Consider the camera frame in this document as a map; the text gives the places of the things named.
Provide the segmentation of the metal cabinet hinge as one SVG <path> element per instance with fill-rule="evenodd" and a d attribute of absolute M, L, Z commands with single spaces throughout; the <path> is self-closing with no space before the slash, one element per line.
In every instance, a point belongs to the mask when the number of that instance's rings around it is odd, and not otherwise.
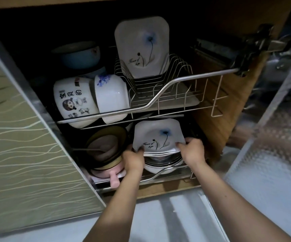
<path fill-rule="evenodd" d="M 273 27 L 272 24 L 261 24 L 255 33 L 243 37 L 241 48 L 230 65 L 231 69 L 237 69 L 234 74 L 245 77 L 252 61 L 263 52 L 273 53 L 286 50 L 291 36 L 276 40 L 271 35 Z"/>

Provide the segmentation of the pink handled pot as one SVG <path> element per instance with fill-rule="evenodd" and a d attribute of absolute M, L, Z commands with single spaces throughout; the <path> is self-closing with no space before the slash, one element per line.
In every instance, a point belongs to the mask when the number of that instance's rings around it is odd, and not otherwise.
<path fill-rule="evenodd" d="M 110 187 L 116 189 L 120 185 L 118 174 L 124 169 L 124 163 L 122 157 L 117 157 L 114 161 L 109 164 L 106 164 L 103 167 L 91 169 L 90 172 L 92 175 L 98 178 L 109 178 Z"/>

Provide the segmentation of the white drip tray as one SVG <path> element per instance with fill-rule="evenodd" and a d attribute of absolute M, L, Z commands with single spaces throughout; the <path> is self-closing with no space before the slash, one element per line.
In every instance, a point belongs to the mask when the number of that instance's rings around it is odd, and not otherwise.
<path fill-rule="evenodd" d="M 152 88 L 144 88 L 139 92 L 131 91 L 131 107 L 139 108 L 147 105 L 156 94 L 162 89 L 162 85 L 154 86 Z M 193 107 L 202 101 L 203 91 L 197 89 L 196 83 L 193 82 L 186 86 L 183 82 L 176 83 L 170 86 L 149 108 L 143 110 L 168 110 L 168 109 L 185 109 L 186 107 Z"/>

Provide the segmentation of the person's right forearm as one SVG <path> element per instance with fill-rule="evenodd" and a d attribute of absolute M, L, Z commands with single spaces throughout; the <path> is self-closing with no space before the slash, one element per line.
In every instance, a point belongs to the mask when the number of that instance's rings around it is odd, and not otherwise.
<path fill-rule="evenodd" d="M 204 162 L 187 164 L 230 242 L 291 242 L 291 236 L 246 201 Z"/>

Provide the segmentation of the person's left forearm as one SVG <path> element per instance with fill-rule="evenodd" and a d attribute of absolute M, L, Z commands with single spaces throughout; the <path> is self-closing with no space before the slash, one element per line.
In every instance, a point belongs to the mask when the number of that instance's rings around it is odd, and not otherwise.
<path fill-rule="evenodd" d="M 129 168 L 83 242 L 129 242 L 143 167 Z"/>

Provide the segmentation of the dark olive-rimmed bowl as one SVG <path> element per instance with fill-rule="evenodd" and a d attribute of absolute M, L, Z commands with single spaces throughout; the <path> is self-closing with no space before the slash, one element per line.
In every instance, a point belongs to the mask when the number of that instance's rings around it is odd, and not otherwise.
<path fill-rule="evenodd" d="M 87 141 L 83 160 L 92 168 L 103 167 L 114 161 L 126 147 L 128 132 L 121 126 L 97 130 Z"/>

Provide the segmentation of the white blue-flower bowl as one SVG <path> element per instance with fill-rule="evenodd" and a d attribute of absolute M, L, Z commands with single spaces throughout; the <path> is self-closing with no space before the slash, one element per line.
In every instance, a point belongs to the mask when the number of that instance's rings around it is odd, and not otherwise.
<path fill-rule="evenodd" d="M 115 74 L 96 75 L 90 81 L 90 89 L 99 113 L 130 108 L 127 85 L 121 77 Z"/>

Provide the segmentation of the white cartoon-print bowl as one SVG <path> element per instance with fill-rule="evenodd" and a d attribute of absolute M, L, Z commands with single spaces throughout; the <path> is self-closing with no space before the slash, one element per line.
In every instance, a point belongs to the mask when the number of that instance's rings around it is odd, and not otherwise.
<path fill-rule="evenodd" d="M 64 119 L 76 119 L 99 114 L 91 86 L 94 80 L 71 77 L 55 81 L 53 94 L 56 106 Z"/>

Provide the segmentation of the person's right hand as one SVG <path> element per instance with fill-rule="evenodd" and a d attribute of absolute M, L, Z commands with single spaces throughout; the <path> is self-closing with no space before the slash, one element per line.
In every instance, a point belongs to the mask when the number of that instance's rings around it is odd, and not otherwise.
<path fill-rule="evenodd" d="M 204 156 L 204 145 L 200 139 L 187 137 L 185 138 L 186 150 L 181 153 L 183 161 L 192 170 L 196 171 L 199 167 L 207 166 Z"/>

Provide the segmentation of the blue enamel pot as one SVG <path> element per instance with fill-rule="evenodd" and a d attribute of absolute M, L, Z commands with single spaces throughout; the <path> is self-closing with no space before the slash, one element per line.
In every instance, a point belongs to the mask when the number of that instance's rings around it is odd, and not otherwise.
<path fill-rule="evenodd" d="M 99 45 L 95 41 L 80 41 L 65 44 L 51 50 L 62 65 L 69 69 L 82 70 L 98 65 L 101 59 Z"/>

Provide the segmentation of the stack of plates and bowls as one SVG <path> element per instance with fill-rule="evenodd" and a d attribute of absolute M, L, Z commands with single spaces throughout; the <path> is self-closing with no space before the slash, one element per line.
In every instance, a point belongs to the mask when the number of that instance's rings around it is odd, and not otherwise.
<path fill-rule="evenodd" d="M 158 174 L 160 171 L 163 171 L 163 174 L 171 173 L 173 170 L 167 168 L 179 166 L 184 162 L 177 148 L 159 152 L 146 151 L 143 156 L 144 169 L 152 174 Z"/>

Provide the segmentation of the green wavy-line cabinet door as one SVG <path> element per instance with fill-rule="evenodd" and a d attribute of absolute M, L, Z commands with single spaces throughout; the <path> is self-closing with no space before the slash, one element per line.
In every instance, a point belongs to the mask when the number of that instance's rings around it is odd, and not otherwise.
<path fill-rule="evenodd" d="M 0 44 L 0 235 L 103 211 Z"/>

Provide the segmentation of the textured glass cabinet door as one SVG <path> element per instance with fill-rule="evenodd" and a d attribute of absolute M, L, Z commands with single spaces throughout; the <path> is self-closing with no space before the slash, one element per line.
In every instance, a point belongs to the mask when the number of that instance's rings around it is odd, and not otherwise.
<path fill-rule="evenodd" d="M 225 181 L 291 236 L 291 99 L 276 105 Z"/>

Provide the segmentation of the white square flower-print plate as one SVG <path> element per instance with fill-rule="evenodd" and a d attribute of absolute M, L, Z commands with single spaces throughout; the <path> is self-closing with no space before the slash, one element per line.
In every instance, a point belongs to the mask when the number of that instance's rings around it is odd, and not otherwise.
<path fill-rule="evenodd" d="M 144 153 L 176 148 L 176 142 L 185 143 L 180 122 L 176 119 L 141 121 L 135 125 L 132 147 L 144 147 Z"/>
<path fill-rule="evenodd" d="M 169 25 L 161 16 L 120 22 L 114 32 L 119 59 L 134 79 L 162 75 L 169 67 Z"/>

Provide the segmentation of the person's left hand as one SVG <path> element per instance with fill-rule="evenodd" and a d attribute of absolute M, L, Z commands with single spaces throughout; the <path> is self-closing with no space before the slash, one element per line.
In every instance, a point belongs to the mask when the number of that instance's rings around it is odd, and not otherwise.
<path fill-rule="evenodd" d="M 133 174 L 138 177 L 142 176 L 144 169 L 144 147 L 141 146 L 136 152 L 132 148 L 132 144 L 122 153 L 124 169 L 127 175 Z"/>

